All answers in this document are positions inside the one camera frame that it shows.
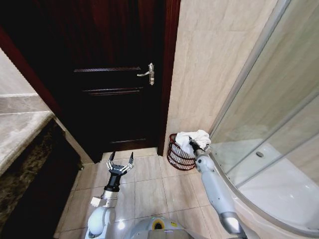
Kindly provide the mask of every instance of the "white towel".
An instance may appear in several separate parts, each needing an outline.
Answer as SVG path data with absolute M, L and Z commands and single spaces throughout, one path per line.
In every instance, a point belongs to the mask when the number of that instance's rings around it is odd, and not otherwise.
M 191 157 L 195 157 L 193 153 L 193 148 L 189 144 L 189 137 L 194 139 L 199 146 L 204 149 L 207 144 L 210 144 L 211 141 L 209 139 L 209 134 L 206 133 L 205 131 L 199 129 L 196 132 L 180 132 L 177 133 L 175 142 L 178 144 L 178 146 L 185 151 L 186 153 L 189 154 Z

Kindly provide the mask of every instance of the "grout line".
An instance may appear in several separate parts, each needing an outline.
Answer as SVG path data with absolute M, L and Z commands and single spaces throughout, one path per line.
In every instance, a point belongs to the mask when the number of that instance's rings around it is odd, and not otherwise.
M 79 172 L 78 172 L 78 175 L 77 175 L 76 178 L 75 178 L 75 180 L 76 180 L 76 185 L 75 185 L 75 187 L 74 187 L 74 190 L 71 190 L 71 191 L 75 191 L 76 188 L 78 187 L 78 184 L 79 184 L 79 182 L 80 182 L 80 177 L 81 177 L 81 175 L 82 175 L 82 171 L 79 171 Z
M 72 204 L 72 202 L 73 202 L 74 192 L 75 192 L 75 191 L 71 191 L 71 192 L 70 192 L 70 194 L 71 194 L 71 193 L 73 193 L 73 195 L 72 195 L 72 197 L 70 198 L 70 203 L 69 203 L 68 208 L 66 209 L 65 217 L 64 217 L 64 220 L 63 220 L 63 222 L 62 222 L 62 224 L 61 224 L 61 231 L 60 231 L 59 233 L 61 233 L 61 232 L 62 232 L 62 229 L 63 229 L 64 223 L 65 223 L 65 219 L 66 219 L 66 217 L 68 216 L 69 209 L 70 209 L 71 204 Z
M 145 155 L 145 156 L 138 156 L 138 157 L 134 157 L 134 160 L 137 159 L 137 158 L 145 158 L 145 157 L 152 157 L 152 156 L 158 156 L 157 154 L 153 154 L 153 155 Z M 130 157 L 125 157 L 125 158 L 117 158 L 117 159 L 114 159 L 115 160 L 122 160 L 122 159 L 129 159 Z
M 163 169 L 160 166 L 160 157 L 158 156 L 158 161 L 159 161 L 159 169 L 160 169 L 160 175 L 163 178 Z
M 207 221 L 206 221 L 206 218 L 205 218 L 205 216 L 204 216 L 203 209 L 202 209 L 201 207 L 199 207 L 199 209 L 200 209 L 200 212 L 201 212 L 201 214 L 202 214 L 202 216 L 203 216 L 203 219 L 204 219 L 206 228 L 207 228 L 207 230 L 208 230 L 208 234 L 209 234 L 210 238 L 212 239 L 212 235 L 210 234 L 210 230 L 209 230 L 209 227 L 208 227 L 208 223 L 207 223 Z
M 191 179 L 190 179 L 190 174 L 187 174 L 187 177 L 188 177 L 188 180 L 189 180 L 189 182 L 190 182 L 191 188 L 193 189 L 193 192 L 194 192 L 194 194 L 195 194 L 195 198 L 196 198 L 196 200 L 197 200 L 198 206 L 200 206 L 199 200 L 198 200 L 198 198 L 197 198 L 197 194 L 196 194 L 195 189 L 194 189 L 194 185 L 193 185 L 193 183 L 192 183 L 192 181 L 191 181 Z
M 175 176 L 168 176 L 168 177 L 162 177 L 162 178 L 152 178 L 152 179 L 146 179 L 146 180 L 141 180 L 141 181 L 135 181 L 135 172 L 134 172 L 134 182 L 145 182 L 145 181 L 150 181 L 150 180 L 156 180 L 156 179 L 163 179 L 163 178 L 172 178 L 172 177 L 179 177 L 179 176 L 187 176 L 187 175 L 192 175 L 192 174 L 196 174 L 196 173 L 190 173 L 190 174 L 181 174 L 181 175 L 175 175 Z M 104 187 L 105 185 L 103 184 L 102 186 L 96 186 L 96 187 L 90 187 L 90 188 L 75 188 L 75 190 L 73 191 L 79 191 L 79 190 L 86 190 L 86 189 L 91 189 L 91 188 L 100 188 L 100 187 Z
M 186 209 L 181 209 L 181 210 L 171 211 L 171 212 L 168 212 L 168 213 L 182 212 L 182 211 L 186 211 L 186 210 L 190 210 L 190 209 L 195 209 L 195 208 L 200 208 L 200 207 L 186 208 Z
M 166 202 L 167 212 L 168 212 L 168 216 L 169 216 L 169 210 L 168 210 L 168 203 L 167 203 L 167 196 L 166 196 L 166 191 L 165 191 L 165 185 L 164 185 L 164 181 L 163 181 L 162 178 L 161 178 L 161 183 L 162 183 L 163 189 L 164 189 L 165 202 Z
M 60 234 L 61 234 L 61 233 L 65 233 L 65 232 L 71 232 L 71 231 L 79 230 L 79 229 L 85 229 L 85 228 L 88 228 L 88 227 L 76 228 L 76 229 L 71 229 L 71 230 L 65 230 L 65 231 L 60 232 Z
M 114 158 L 114 160 L 119 160 L 119 159 L 129 159 L 130 158 L 130 155 L 129 156 L 126 156 L 124 158 Z M 149 156 L 158 156 L 157 152 L 156 154 L 151 154 L 151 155 L 142 155 L 142 156 L 137 156 L 136 158 L 141 158 L 141 157 L 149 157 Z

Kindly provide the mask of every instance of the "door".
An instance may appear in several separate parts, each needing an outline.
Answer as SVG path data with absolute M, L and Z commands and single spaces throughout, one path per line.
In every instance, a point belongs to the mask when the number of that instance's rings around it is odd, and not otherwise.
M 157 146 L 162 0 L 5 1 L 0 14 L 94 161 L 102 152 Z M 149 75 L 137 76 L 150 63 L 153 85 Z

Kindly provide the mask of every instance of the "floor tile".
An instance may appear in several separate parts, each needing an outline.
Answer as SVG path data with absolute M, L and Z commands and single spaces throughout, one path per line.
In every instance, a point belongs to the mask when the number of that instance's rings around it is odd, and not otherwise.
M 71 192 L 70 192 L 70 195 L 69 195 L 69 197 L 68 197 L 68 200 L 66 201 L 66 204 L 65 204 L 64 209 L 63 209 L 63 213 L 62 213 L 62 215 L 61 215 L 61 217 L 60 217 L 60 221 L 59 221 L 58 226 L 56 227 L 56 230 L 55 230 L 56 233 L 59 233 L 59 232 L 62 231 L 62 226 L 63 226 L 63 223 L 64 223 L 64 221 L 65 221 L 67 212 L 68 212 L 68 210 L 69 210 L 69 207 L 70 207 L 70 204 L 71 204 L 71 201 L 72 201 L 73 194 L 74 194 L 74 191 L 71 191 Z
M 80 176 L 81 176 L 82 171 L 79 171 L 78 174 L 76 175 L 75 181 L 73 183 L 71 191 L 74 191 L 79 183 Z
M 169 213 L 169 217 L 171 220 L 181 224 L 184 228 L 194 231 L 208 239 L 210 238 L 209 230 L 200 208 L 172 212 Z
M 76 190 L 102 187 L 109 180 L 109 170 L 105 162 L 86 164 L 81 171 Z
M 135 183 L 135 218 L 167 212 L 162 179 Z
M 87 228 L 80 228 L 62 232 L 59 239 L 85 239 L 86 230 Z
M 93 196 L 103 193 L 104 187 L 74 191 L 71 204 L 65 217 L 62 231 L 69 231 L 87 226 L 88 219 L 94 211 L 90 202 Z
M 115 153 L 114 159 L 130 158 L 133 152 L 134 158 L 157 155 L 157 148 L 140 148 L 125 151 L 117 151 Z M 103 153 L 102 161 L 107 161 L 110 158 L 112 152 Z
M 148 217 L 135 218 L 135 224 L 139 223 L 140 221 L 142 221 L 144 219 L 149 219 L 151 217 L 164 217 L 164 218 L 169 219 L 169 213 L 162 213 L 162 214 L 157 214 L 157 215 L 148 216 Z
M 129 159 L 117 159 L 113 161 L 114 164 L 118 165 L 127 165 L 129 163 Z M 120 179 L 120 183 L 133 183 L 135 181 L 135 162 L 133 162 L 134 167 L 125 175 L 123 175 Z
M 212 206 L 202 207 L 201 210 L 203 212 L 211 238 L 228 239 L 234 237 L 225 231 L 224 227 L 219 221 L 218 214 Z
M 169 212 L 199 207 L 188 175 L 163 178 Z
M 115 221 L 134 219 L 135 214 L 135 183 L 126 183 L 120 185 L 118 193 L 118 202 L 115 207 Z
M 170 163 L 168 162 L 166 156 L 162 157 L 159 156 L 159 165 L 161 170 L 161 175 L 163 178 L 165 177 L 171 177 L 171 176 L 178 176 L 178 175 L 185 175 L 185 174 L 192 174 L 197 173 L 197 169 L 193 168 L 188 171 L 182 171 L 174 168 Z
M 201 181 L 201 174 L 200 173 L 189 174 L 189 179 L 195 191 L 195 195 L 199 205 L 201 207 L 210 205 L 204 185 Z
M 159 157 L 147 156 L 135 159 L 135 181 L 161 178 Z

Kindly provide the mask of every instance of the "door frame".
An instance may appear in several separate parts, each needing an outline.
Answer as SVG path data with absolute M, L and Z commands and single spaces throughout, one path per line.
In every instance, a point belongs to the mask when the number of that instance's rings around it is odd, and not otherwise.
M 163 34 L 163 72 L 161 88 L 161 106 L 159 117 L 159 138 L 158 155 L 163 156 L 166 134 L 166 123 L 168 115 L 168 106 L 170 98 L 171 81 L 174 66 L 175 46 L 177 39 L 177 28 L 179 20 L 179 7 L 181 0 L 164 0 L 164 34 Z M 49 106 L 52 112 L 64 123 L 65 116 L 62 113 L 61 106 L 57 103 L 52 94 L 41 82 L 35 71 L 30 67 L 22 53 L 17 49 L 10 37 L 0 26 L 0 48 L 23 74 L 26 80 L 31 84 L 35 91 L 40 95 L 43 101 Z

